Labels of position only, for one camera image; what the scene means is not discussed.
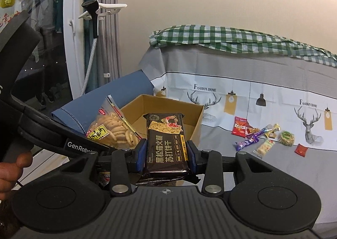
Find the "black handle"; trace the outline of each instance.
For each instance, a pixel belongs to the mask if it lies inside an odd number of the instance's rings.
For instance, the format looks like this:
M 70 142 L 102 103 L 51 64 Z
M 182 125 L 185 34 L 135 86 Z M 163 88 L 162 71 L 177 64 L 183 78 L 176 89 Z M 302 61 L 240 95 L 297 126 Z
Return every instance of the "black handle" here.
M 82 7 L 91 15 L 92 18 L 92 28 L 94 38 L 98 37 L 98 14 L 96 13 L 99 9 L 97 0 L 88 0 L 82 3 Z

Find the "finger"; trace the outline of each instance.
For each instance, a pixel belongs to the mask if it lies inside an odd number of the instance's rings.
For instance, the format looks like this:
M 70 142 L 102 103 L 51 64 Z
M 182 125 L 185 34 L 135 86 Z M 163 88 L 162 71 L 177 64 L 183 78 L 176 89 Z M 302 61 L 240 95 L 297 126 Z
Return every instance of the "finger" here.
M 14 188 L 15 182 L 8 182 L 6 180 L 0 179 L 0 192 L 5 193 Z
M 31 152 L 25 152 L 17 157 L 16 165 L 19 168 L 28 168 L 33 162 L 33 155 Z
M 23 169 L 19 168 L 16 163 L 0 163 L 0 179 L 15 182 L 23 173 Z
M 11 194 L 12 194 L 12 191 L 0 193 L 0 200 L 5 201 L 11 196 Z

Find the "shower hose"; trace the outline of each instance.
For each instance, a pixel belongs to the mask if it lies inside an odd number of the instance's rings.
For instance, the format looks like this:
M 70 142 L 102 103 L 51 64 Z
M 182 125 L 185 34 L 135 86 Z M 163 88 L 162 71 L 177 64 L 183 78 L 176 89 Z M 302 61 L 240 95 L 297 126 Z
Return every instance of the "shower hose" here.
M 89 63 L 88 63 L 88 68 L 87 68 L 87 73 L 85 74 L 85 79 L 84 79 L 84 83 L 83 83 L 83 87 L 81 90 L 81 95 L 85 94 L 85 90 L 87 88 L 87 84 L 89 81 L 89 76 L 90 76 L 90 71 L 91 71 L 91 67 L 92 67 L 92 63 L 94 61 L 94 56 L 95 56 L 95 51 L 96 51 L 96 45 L 97 45 L 97 38 L 94 38 L 92 41 L 92 47 L 91 47 L 91 52 L 90 52 L 90 58 L 89 58 Z

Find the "blue gripper pad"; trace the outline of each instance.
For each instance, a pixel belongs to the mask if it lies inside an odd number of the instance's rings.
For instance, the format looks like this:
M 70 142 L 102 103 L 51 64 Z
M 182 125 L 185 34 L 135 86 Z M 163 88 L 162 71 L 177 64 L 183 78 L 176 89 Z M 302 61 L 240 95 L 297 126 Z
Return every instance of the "blue gripper pad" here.
M 143 145 L 138 150 L 138 159 L 137 159 L 137 171 L 141 173 L 144 168 L 145 159 L 146 159 L 146 148 L 147 148 L 147 140 L 144 141 Z
M 192 174 L 195 174 L 197 172 L 197 164 L 195 162 L 195 154 L 192 151 L 190 145 L 189 145 L 190 141 L 186 142 L 186 146 L 187 146 L 187 154 L 188 154 L 188 166 L 191 169 Z

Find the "teal curtain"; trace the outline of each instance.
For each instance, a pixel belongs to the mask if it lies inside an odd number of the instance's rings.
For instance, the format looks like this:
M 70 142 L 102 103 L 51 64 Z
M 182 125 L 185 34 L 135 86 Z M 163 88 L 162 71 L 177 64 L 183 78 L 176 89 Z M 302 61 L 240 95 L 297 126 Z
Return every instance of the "teal curtain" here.
M 93 40 L 93 31 L 91 20 L 84 20 L 84 63 L 85 63 L 85 72 L 88 68 L 90 50 Z M 86 89 L 86 93 L 98 88 L 98 78 L 97 78 L 97 57 L 95 56 L 94 62 L 92 63 L 92 68 L 90 72 L 90 77 Z

